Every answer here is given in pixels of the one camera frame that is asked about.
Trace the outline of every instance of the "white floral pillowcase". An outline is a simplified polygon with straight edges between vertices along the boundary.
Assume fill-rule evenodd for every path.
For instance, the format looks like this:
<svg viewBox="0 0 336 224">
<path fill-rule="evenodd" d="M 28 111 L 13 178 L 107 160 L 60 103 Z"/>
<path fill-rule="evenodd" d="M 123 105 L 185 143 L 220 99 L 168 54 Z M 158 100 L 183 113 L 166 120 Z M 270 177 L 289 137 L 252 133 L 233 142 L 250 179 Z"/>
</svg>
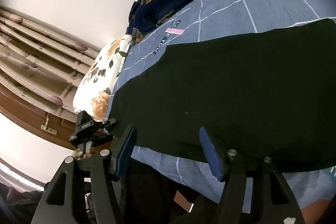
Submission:
<svg viewBox="0 0 336 224">
<path fill-rule="evenodd" d="M 124 64 L 131 39 L 131 35 L 124 35 L 100 51 L 77 89 L 73 99 L 75 112 L 85 110 L 96 121 L 104 119 L 111 92 Z"/>
</svg>

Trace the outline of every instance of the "black cloth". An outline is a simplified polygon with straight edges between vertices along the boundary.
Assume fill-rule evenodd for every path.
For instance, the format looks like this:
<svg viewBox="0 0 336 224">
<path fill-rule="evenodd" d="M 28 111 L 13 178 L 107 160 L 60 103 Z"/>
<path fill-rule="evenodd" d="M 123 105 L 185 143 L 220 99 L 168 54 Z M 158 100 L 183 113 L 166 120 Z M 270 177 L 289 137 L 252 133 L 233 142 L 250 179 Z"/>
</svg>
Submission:
<svg viewBox="0 0 336 224">
<path fill-rule="evenodd" d="M 169 45 L 115 94 L 110 131 L 137 145 L 206 162 L 205 126 L 229 149 L 270 156 L 281 172 L 336 164 L 336 25 L 307 25 Z"/>
<path fill-rule="evenodd" d="M 126 180 L 125 224 L 169 223 L 186 214 L 174 201 L 176 191 L 190 203 L 194 203 L 201 195 L 134 159 L 130 160 Z"/>
<path fill-rule="evenodd" d="M 30 224 L 43 192 L 20 193 L 0 183 L 0 224 Z"/>
</svg>

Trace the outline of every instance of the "hand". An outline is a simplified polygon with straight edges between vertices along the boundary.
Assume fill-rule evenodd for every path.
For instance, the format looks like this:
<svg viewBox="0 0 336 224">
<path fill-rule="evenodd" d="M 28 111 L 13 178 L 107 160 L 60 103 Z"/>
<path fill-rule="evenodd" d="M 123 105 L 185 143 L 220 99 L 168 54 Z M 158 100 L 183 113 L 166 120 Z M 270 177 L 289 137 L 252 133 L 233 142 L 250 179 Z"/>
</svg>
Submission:
<svg viewBox="0 0 336 224">
<path fill-rule="evenodd" d="M 76 149 L 73 151 L 72 156 L 77 160 L 80 158 L 88 159 L 95 155 L 95 150 L 91 147 L 90 153 L 84 154 L 83 151 Z"/>
</svg>

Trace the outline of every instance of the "black bracket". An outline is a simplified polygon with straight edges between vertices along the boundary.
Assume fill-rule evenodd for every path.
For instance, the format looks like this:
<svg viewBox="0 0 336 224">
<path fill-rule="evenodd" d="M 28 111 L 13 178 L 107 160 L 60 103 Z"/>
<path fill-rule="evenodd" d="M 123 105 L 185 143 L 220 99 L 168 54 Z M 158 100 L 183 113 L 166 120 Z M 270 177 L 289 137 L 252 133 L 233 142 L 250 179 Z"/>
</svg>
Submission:
<svg viewBox="0 0 336 224">
<path fill-rule="evenodd" d="M 75 132 L 69 136 L 69 142 L 83 152 L 85 151 L 85 149 L 83 150 L 85 147 L 82 145 L 88 142 L 91 142 L 91 146 L 100 146 L 107 143 L 113 139 L 113 135 L 108 133 L 95 135 L 95 132 L 111 126 L 115 124 L 115 122 L 116 120 L 114 118 L 104 122 L 96 122 L 89 114 L 86 113 L 86 111 L 82 111 L 77 116 L 77 127 Z"/>
<path fill-rule="evenodd" d="M 91 123 L 76 130 L 74 136 L 85 142 L 96 130 L 97 124 Z M 91 178 L 97 224 L 122 224 L 112 181 L 125 176 L 136 140 L 137 130 L 135 126 L 129 125 L 123 136 L 116 139 L 109 149 L 87 159 L 65 158 L 46 188 L 31 223 L 89 224 L 84 178 Z"/>
<path fill-rule="evenodd" d="M 227 149 L 204 127 L 199 140 L 212 174 L 226 183 L 213 224 L 305 224 L 292 190 L 271 158 L 257 161 L 258 167 L 251 170 L 243 155 Z M 253 192 L 250 213 L 244 214 L 247 177 L 253 177 Z"/>
</svg>

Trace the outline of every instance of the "bedsheet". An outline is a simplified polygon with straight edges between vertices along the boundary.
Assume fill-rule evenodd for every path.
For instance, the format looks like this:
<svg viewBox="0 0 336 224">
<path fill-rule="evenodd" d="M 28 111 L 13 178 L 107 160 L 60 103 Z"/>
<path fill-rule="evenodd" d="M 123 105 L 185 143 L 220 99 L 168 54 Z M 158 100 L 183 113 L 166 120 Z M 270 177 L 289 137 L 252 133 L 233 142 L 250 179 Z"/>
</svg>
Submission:
<svg viewBox="0 0 336 224">
<path fill-rule="evenodd" d="M 336 0 L 194 0 L 130 49 L 107 113 L 113 94 L 129 79 L 155 64 L 167 45 L 294 27 L 323 18 L 336 20 Z M 183 33 L 168 34 L 167 28 L 173 28 L 177 23 L 175 28 L 183 30 Z M 132 157 L 219 202 L 223 183 L 212 176 L 207 164 L 160 154 L 144 147 L 135 147 Z M 336 169 L 332 167 L 285 174 L 285 178 L 303 208 L 317 199 L 332 198 L 336 193 L 335 174 Z M 249 205 L 247 194 L 244 212 L 248 212 Z"/>
</svg>

